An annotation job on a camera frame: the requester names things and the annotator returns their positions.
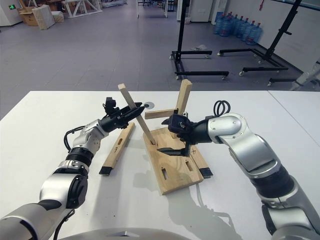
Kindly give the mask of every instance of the wooden structure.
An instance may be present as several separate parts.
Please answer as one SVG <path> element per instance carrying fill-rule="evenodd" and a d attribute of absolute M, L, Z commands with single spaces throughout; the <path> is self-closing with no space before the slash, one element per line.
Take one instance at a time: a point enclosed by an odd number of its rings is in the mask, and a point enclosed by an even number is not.
<path fill-rule="evenodd" d="M 100 175 L 109 176 L 111 170 L 115 168 L 116 163 L 118 162 L 121 153 L 124 151 L 126 143 L 134 127 L 135 124 L 133 122 L 130 122 L 129 125 L 121 131 L 119 137 L 112 147 L 111 152 L 109 153 L 108 157 L 101 167 L 101 170 L 99 172 Z"/>
<path fill-rule="evenodd" d="M 145 118 L 155 119 L 169 117 L 174 112 L 182 115 L 186 110 L 191 87 L 192 83 L 189 80 L 183 80 L 176 108 L 149 111 L 145 113 Z M 135 103 L 126 89 L 126 86 L 124 84 L 120 84 L 118 85 L 118 88 L 129 107 L 135 107 Z M 185 147 L 185 144 L 180 141 L 175 134 L 169 132 L 167 127 L 150 131 L 141 116 L 136 119 L 144 132 L 143 139 L 150 156 L 150 161 L 157 178 L 161 194 L 167 194 L 172 191 L 200 183 L 204 178 L 212 176 L 206 161 L 196 146 L 191 146 L 189 157 L 166 155 L 158 151 L 158 149 L 166 147 L 182 149 Z"/>

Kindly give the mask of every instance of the white table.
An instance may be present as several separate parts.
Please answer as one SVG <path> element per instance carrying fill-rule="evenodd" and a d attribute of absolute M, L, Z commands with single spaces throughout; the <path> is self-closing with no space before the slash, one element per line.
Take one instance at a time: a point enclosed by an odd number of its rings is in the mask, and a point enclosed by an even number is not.
<path fill-rule="evenodd" d="M 32 91 L 1 120 L 0 216 L 38 202 L 42 183 L 67 156 L 65 132 L 103 117 L 105 97 L 126 106 L 115 91 Z M 132 97 L 154 102 L 153 110 L 162 110 L 176 104 L 178 92 L 132 92 Z M 246 117 L 250 129 L 269 142 L 320 213 L 320 147 L 306 131 L 267 91 L 191 92 L 189 118 L 199 121 L 211 115 L 216 100 L 229 101 L 232 112 Z M 146 122 L 154 129 L 162 120 Z M 90 166 L 86 201 L 63 225 L 60 238 L 101 228 L 146 227 L 193 240 L 270 239 L 256 190 L 226 146 L 198 145 L 214 174 L 198 185 L 202 204 L 195 185 L 160 195 L 138 124 L 111 176 L 100 176 L 119 133 L 115 130 L 102 140 Z"/>
<path fill-rule="evenodd" d="M 320 146 L 320 92 L 269 91 Z"/>

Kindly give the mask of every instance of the white wall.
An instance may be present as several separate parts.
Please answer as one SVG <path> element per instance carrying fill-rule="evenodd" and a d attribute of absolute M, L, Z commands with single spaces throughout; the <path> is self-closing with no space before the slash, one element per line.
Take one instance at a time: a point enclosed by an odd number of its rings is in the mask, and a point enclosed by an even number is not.
<path fill-rule="evenodd" d="M 269 48 L 282 26 L 292 5 L 272 0 L 229 0 L 226 12 L 248 17 L 261 23 L 263 35 L 259 44 Z M 289 32 L 284 34 L 275 48 L 275 53 L 302 71 L 309 70 L 320 57 L 320 11 L 299 7 Z"/>

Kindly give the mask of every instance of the wooden stick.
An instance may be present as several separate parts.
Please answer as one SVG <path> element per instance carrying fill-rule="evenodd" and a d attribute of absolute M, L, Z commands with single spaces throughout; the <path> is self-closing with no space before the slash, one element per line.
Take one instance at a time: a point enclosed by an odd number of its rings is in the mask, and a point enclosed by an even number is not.
<path fill-rule="evenodd" d="M 177 100 L 176 106 L 175 106 L 178 109 L 179 115 L 182 115 L 184 113 L 184 111 L 186 110 L 191 87 L 192 87 L 192 83 L 188 79 L 182 80 L 178 100 Z M 177 138 L 177 134 L 175 134 L 175 133 L 171 133 L 171 136 L 174 139 Z"/>
<path fill-rule="evenodd" d="M 144 119 L 158 119 L 170 117 L 172 114 L 174 114 L 175 110 L 177 110 L 177 108 L 158 111 L 147 111 L 144 113 Z"/>
<path fill-rule="evenodd" d="M 20 2 L 20 4 L 21 4 L 21 7 L 22 7 L 24 10 L 27 10 L 24 0 L 19 0 L 19 2 Z"/>
<path fill-rule="evenodd" d="M 118 162 L 121 153 L 124 151 L 125 145 L 134 127 L 135 124 L 133 122 L 130 122 L 129 125 L 121 131 L 118 139 L 112 147 L 111 152 L 109 153 L 108 157 L 101 167 L 101 170 L 99 172 L 100 175 L 109 176 L 111 170 L 115 168 L 116 163 Z"/>
<path fill-rule="evenodd" d="M 133 109 L 136 107 L 135 102 L 133 101 L 132 97 L 130 96 L 130 93 L 128 92 L 126 85 L 125 84 L 119 84 L 118 85 L 118 89 L 120 90 L 120 92 L 122 93 L 125 101 L 127 102 L 128 106 Z M 144 121 L 144 119 L 142 118 L 141 115 L 136 117 L 136 120 L 138 121 L 138 123 L 140 124 L 142 130 L 144 131 L 145 135 L 148 137 L 148 139 L 150 140 L 150 142 L 152 144 L 156 144 L 156 141 L 154 139 L 154 137 L 152 136 L 146 122 Z"/>
<path fill-rule="evenodd" d="M 208 179 L 213 175 L 204 157 L 194 145 L 190 147 L 190 157 L 194 160 L 203 178 Z"/>

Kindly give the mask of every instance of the white cabinet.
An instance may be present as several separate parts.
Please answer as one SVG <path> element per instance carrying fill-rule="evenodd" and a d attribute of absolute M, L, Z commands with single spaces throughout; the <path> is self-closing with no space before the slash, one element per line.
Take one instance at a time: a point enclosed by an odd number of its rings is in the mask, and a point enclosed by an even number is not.
<path fill-rule="evenodd" d="M 191 22 L 208 22 L 213 0 L 193 0 L 190 6 Z"/>
<path fill-rule="evenodd" d="M 0 26 L 11 26 L 22 22 L 17 9 L 10 9 L 10 6 L 21 8 L 19 0 L 0 0 Z"/>

